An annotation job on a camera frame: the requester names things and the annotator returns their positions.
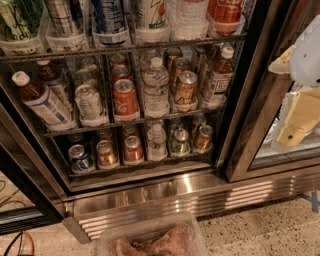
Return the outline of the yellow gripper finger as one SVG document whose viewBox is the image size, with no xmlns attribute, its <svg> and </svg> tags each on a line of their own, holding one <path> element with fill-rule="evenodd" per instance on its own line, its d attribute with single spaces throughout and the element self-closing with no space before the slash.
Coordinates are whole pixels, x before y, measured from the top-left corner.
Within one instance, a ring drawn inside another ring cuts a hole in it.
<svg viewBox="0 0 320 256">
<path fill-rule="evenodd" d="M 277 141 L 285 147 L 297 146 L 320 122 L 320 89 L 311 88 L 293 96 Z"/>
<path fill-rule="evenodd" d="M 286 49 L 280 57 L 274 60 L 269 66 L 268 71 L 274 74 L 289 74 L 290 73 L 290 59 L 294 46 L 291 45 Z"/>
</svg>

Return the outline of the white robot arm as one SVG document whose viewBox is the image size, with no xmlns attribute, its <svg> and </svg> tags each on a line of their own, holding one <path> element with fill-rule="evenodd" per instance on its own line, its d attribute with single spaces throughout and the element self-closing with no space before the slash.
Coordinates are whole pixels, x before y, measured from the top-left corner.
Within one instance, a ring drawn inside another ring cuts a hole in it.
<svg viewBox="0 0 320 256">
<path fill-rule="evenodd" d="M 317 15 L 268 70 L 289 74 L 302 88 L 282 101 L 275 141 L 287 148 L 297 146 L 320 122 L 320 15 Z"/>
</svg>

